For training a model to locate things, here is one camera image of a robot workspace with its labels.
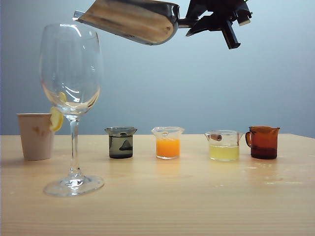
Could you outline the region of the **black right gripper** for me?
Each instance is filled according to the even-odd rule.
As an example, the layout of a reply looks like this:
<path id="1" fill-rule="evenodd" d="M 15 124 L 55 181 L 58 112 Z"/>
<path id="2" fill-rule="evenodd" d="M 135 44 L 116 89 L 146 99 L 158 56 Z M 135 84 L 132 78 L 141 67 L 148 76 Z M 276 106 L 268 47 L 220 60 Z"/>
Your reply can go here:
<path id="1" fill-rule="evenodd" d="M 198 19 L 208 10 L 208 0 L 190 0 L 186 13 L 188 19 Z M 248 23 L 248 6 L 246 0 L 213 0 L 213 12 L 210 16 L 204 16 L 198 20 L 187 32 L 186 36 L 192 36 L 202 31 L 221 31 L 229 49 L 238 48 L 241 43 L 232 28 L 233 22 L 239 26 Z"/>

